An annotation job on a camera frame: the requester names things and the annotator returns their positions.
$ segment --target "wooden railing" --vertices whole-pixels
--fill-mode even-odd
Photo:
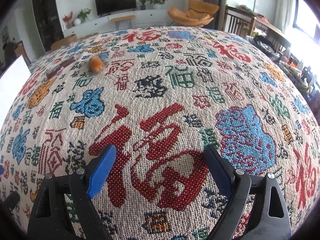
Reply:
[[[247,35],[252,36],[255,27],[267,34],[267,39],[275,46],[276,51],[282,51],[283,48],[291,46],[291,43],[284,37],[284,34],[272,24],[252,13],[226,6],[224,31],[245,38]]]

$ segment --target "window frame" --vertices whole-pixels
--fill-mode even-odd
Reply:
[[[320,45],[320,27],[316,25],[315,34],[314,36],[310,36],[307,34],[301,27],[297,25],[297,18],[298,18],[298,8],[299,8],[299,0],[296,0],[296,9],[294,13],[294,20],[293,20],[293,28],[298,29],[299,31],[303,32],[305,35],[309,36],[316,44]]]

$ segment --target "blue gripper pad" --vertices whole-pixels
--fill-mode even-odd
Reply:
[[[226,196],[227,199],[230,200],[232,197],[231,178],[220,163],[226,160],[221,156],[216,157],[208,147],[204,149],[204,159],[218,187],[220,195]]]
[[[89,179],[87,194],[90,199],[93,199],[95,195],[101,192],[102,186],[106,182],[112,165],[116,160],[116,148],[113,145],[104,150],[107,150],[107,152],[100,160]]]

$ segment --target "metal screw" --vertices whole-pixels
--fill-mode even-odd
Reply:
[[[84,168],[77,169],[77,174],[79,175],[84,174]]]
[[[47,174],[45,175],[45,178],[46,178],[46,179],[51,179],[51,178],[52,178],[52,176],[53,176],[53,174],[52,174],[52,173],[47,173]]]
[[[273,173],[271,173],[271,172],[268,173],[268,178],[269,179],[274,179],[275,177],[276,176]]]
[[[236,174],[243,175],[244,170],[243,169],[236,169]]]

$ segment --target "tablecloth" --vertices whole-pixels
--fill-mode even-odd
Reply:
[[[105,69],[91,73],[99,55]],[[62,61],[78,60],[47,79]],[[0,197],[27,229],[44,175],[117,157],[92,201],[114,239],[205,239],[226,205],[202,157],[212,144],[249,174],[275,174],[294,231],[319,191],[319,127],[284,73],[247,41],[189,27],[79,40],[41,57],[0,135]],[[69,215],[83,235],[72,197]],[[252,207],[248,201],[236,235]]]

